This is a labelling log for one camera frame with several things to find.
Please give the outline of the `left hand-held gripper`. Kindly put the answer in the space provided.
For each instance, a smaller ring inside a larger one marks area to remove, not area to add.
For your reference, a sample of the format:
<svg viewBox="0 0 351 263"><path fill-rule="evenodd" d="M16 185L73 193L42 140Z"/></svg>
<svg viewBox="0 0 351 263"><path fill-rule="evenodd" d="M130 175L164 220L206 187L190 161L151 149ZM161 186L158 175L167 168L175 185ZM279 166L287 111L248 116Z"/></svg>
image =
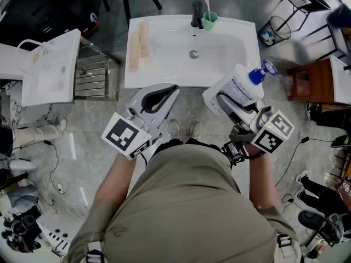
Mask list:
<svg viewBox="0 0 351 263"><path fill-rule="evenodd" d="M121 113L112 115L101 138L128 160L135 159L162 136L159 127L178 96L176 84L161 83L141 88L131 104Z"/></svg>

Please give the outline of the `white bottle with blue pump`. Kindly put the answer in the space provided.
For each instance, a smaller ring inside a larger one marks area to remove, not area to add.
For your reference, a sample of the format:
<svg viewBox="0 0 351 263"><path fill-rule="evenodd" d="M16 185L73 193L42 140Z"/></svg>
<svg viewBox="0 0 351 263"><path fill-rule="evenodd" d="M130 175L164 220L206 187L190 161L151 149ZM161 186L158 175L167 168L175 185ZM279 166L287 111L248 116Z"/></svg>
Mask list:
<svg viewBox="0 0 351 263"><path fill-rule="evenodd" d="M227 95L240 107L247 107L264 97L262 82L265 74L278 75L273 63L267 59L263 60L263 68L250 70L241 64L236 64L227 75L220 79L215 85L205 90L202 94L207 107L215 114L224 114L219 105L218 95Z"/></svg>

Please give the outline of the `person's right forearm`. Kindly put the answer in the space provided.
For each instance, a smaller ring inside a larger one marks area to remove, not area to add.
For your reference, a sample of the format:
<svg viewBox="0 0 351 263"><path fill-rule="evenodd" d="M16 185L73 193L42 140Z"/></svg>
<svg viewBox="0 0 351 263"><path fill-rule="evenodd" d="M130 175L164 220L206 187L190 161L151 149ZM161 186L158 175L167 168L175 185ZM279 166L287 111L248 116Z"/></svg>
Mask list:
<svg viewBox="0 0 351 263"><path fill-rule="evenodd" d="M249 199L256 208L279 207L270 157L263 154L249 161Z"/></svg>

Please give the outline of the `person's left forearm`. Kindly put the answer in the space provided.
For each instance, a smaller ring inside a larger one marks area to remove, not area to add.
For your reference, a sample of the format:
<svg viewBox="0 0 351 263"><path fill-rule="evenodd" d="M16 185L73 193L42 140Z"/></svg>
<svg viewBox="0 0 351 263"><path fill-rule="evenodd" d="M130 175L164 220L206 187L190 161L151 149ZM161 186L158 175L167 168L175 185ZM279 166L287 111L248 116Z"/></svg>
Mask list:
<svg viewBox="0 0 351 263"><path fill-rule="evenodd" d="M118 154L99 186L93 203L108 202L118 208L127 197L135 165L135 159L128 160L125 156Z"/></svg>

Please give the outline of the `person's shoe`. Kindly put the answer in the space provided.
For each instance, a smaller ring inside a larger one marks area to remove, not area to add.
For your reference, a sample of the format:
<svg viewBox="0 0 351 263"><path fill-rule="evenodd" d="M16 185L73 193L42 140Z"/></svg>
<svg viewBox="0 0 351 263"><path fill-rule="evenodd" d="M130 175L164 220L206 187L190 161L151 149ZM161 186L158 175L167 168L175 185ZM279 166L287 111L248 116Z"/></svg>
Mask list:
<svg viewBox="0 0 351 263"><path fill-rule="evenodd" d="M190 137L192 139L198 140L201 137L202 132L203 132L203 126L202 126L202 123L199 121L194 122L190 127Z"/></svg>
<svg viewBox="0 0 351 263"><path fill-rule="evenodd" d="M167 134L170 140L179 137L179 125L175 119L171 119L167 124Z"/></svg>

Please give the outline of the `black waist device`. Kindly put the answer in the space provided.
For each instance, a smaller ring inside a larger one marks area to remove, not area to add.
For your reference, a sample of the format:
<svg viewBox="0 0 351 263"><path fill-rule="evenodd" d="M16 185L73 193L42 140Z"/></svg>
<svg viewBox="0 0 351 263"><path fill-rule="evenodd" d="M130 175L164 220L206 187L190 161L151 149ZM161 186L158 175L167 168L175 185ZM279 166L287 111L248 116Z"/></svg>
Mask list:
<svg viewBox="0 0 351 263"><path fill-rule="evenodd" d="M236 144L233 142L227 142L223 145L221 151L228 158L231 167L236 166L238 163L244 162L245 159L243 156L247 154L241 142Z"/></svg>

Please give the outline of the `person's right shoe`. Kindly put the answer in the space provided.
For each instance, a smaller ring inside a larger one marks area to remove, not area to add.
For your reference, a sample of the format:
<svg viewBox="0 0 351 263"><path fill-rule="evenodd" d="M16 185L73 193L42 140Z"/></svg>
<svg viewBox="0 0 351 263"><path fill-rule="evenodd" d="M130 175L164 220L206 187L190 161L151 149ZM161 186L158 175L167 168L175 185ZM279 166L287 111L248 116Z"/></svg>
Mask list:
<svg viewBox="0 0 351 263"><path fill-rule="evenodd" d="M202 132L203 132L203 126L202 126L202 123L199 121L194 122L190 127L190 137L192 139L198 140L201 137Z"/></svg>

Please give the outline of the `white ceramic sink basin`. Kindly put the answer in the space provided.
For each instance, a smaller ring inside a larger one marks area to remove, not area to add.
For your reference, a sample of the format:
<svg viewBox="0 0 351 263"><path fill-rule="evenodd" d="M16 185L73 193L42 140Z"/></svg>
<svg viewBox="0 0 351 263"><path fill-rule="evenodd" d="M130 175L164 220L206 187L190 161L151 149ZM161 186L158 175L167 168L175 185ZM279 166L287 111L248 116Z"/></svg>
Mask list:
<svg viewBox="0 0 351 263"><path fill-rule="evenodd" d="M236 64L250 70L261 66L255 24L219 17L213 29L190 25L191 15L158 15L129 22L124 87L143 88L170 83L180 87L207 88ZM140 22L149 22L149 56L140 57L139 70L128 71L131 34L140 33ZM189 51L199 57L191 59Z"/></svg>

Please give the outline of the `steel rack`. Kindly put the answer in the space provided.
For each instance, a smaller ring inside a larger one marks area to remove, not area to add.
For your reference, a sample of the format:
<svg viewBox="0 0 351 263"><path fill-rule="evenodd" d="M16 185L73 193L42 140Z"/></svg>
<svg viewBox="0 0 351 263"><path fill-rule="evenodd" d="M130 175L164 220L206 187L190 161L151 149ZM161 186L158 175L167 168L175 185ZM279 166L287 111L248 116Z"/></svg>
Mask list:
<svg viewBox="0 0 351 263"><path fill-rule="evenodd" d="M73 83L74 100L118 100L118 69L123 64L117 56L102 51L80 37Z"/></svg>

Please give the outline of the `brown wooden stool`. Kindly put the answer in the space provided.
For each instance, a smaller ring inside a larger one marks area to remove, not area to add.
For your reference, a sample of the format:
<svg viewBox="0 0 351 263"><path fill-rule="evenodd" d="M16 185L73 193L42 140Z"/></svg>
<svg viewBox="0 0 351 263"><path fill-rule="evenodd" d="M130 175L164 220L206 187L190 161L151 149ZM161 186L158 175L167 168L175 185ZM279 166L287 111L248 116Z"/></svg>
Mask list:
<svg viewBox="0 0 351 263"><path fill-rule="evenodd" d="M334 85L330 59L288 69L292 78L290 101L334 104Z"/></svg>

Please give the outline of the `green cup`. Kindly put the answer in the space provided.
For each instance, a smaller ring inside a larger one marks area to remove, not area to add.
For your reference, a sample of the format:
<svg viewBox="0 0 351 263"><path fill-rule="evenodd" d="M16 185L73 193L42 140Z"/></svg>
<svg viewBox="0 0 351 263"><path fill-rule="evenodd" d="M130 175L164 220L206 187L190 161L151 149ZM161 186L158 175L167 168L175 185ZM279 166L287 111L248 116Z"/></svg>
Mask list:
<svg viewBox="0 0 351 263"><path fill-rule="evenodd" d="M218 17L214 12L206 12L203 15L203 26L205 30L213 29L215 23L217 22Z"/></svg>

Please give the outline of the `black faucet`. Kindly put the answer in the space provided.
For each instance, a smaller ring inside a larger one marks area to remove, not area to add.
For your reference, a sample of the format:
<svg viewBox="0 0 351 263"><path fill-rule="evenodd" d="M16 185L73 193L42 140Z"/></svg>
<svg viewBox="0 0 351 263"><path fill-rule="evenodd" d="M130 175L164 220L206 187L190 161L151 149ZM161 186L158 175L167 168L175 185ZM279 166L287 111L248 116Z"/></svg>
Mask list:
<svg viewBox="0 0 351 263"><path fill-rule="evenodd" d="M193 15L192 15L192 20L191 20L191 26L192 27L197 27L199 29L203 29L203 21L202 21L202 6L203 3L201 1L194 1L192 4L193 8Z"/></svg>

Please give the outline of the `white side cabinet top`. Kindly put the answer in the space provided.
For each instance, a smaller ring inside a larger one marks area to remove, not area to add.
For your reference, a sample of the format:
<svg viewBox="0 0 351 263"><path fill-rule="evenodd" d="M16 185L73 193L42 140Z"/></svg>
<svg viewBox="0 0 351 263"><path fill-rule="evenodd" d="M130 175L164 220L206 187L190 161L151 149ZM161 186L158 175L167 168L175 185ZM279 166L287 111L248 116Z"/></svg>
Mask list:
<svg viewBox="0 0 351 263"><path fill-rule="evenodd" d="M74 29L47 42L25 39L16 47L23 107L72 101L80 37Z"/></svg>

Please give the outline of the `black equipment case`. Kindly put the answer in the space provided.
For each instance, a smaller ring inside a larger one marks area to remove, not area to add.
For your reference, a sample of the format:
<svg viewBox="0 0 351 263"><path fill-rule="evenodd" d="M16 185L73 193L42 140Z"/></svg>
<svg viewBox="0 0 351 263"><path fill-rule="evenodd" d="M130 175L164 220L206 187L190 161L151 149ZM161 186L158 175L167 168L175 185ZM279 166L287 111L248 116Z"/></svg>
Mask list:
<svg viewBox="0 0 351 263"><path fill-rule="evenodd" d="M0 43L49 41L78 29L88 38L98 27L100 0L0 0Z"/></svg>

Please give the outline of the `white panel with holes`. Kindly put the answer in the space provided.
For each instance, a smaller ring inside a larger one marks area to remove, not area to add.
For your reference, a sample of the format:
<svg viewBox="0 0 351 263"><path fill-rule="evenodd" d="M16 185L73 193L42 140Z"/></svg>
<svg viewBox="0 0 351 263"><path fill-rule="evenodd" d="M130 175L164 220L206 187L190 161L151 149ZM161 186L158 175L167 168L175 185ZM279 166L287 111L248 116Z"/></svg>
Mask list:
<svg viewBox="0 0 351 263"><path fill-rule="evenodd" d="M52 246L52 251L60 256L66 256L73 238L83 224L83 221L52 208L45 211L36 222L45 239Z"/></svg>

